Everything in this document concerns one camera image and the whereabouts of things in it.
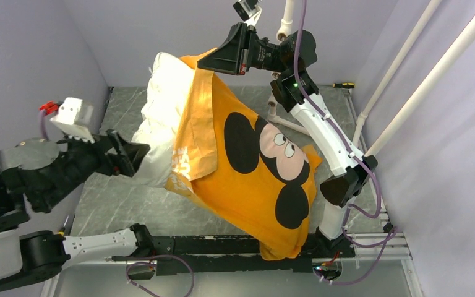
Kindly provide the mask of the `white pillow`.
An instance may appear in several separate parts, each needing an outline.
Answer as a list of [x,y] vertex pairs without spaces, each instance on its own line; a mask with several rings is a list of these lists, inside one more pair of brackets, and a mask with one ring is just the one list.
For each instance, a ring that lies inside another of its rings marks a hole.
[[164,187],[172,172],[174,143],[194,70],[165,52],[155,56],[147,86],[147,100],[141,109],[142,122],[132,137],[150,150],[131,181],[136,185]]

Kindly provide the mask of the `yellow pillowcase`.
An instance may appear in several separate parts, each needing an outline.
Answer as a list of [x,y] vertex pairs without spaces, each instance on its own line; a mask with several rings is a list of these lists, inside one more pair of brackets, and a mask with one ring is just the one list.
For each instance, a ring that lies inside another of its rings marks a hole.
[[307,239],[321,158],[240,102],[199,60],[179,58],[193,77],[165,188],[253,236],[263,259],[294,259]]

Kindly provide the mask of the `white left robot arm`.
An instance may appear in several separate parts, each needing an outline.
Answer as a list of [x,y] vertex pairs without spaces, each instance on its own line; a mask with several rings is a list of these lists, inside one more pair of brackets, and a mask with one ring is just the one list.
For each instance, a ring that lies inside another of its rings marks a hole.
[[71,237],[46,227],[22,234],[31,213],[50,213],[93,174],[132,177],[150,147],[117,131],[91,140],[35,137],[0,151],[0,292],[53,278],[73,265],[104,258],[144,260],[153,251],[147,227]]

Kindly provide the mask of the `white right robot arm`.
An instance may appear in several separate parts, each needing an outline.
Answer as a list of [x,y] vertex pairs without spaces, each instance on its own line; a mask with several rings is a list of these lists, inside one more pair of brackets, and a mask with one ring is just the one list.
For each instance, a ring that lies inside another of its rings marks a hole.
[[315,232],[316,248],[324,257],[334,255],[340,243],[352,243],[346,234],[351,209],[361,211],[354,201],[368,181],[375,183],[378,165],[373,155],[362,153],[340,129],[325,106],[307,67],[317,61],[316,42],[311,32],[299,28],[280,44],[259,38],[253,25],[239,22],[222,45],[201,58],[201,69],[244,75],[250,68],[278,73],[271,81],[272,95],[298,120],[323,153],[332,176],[320,185],[326,204]]

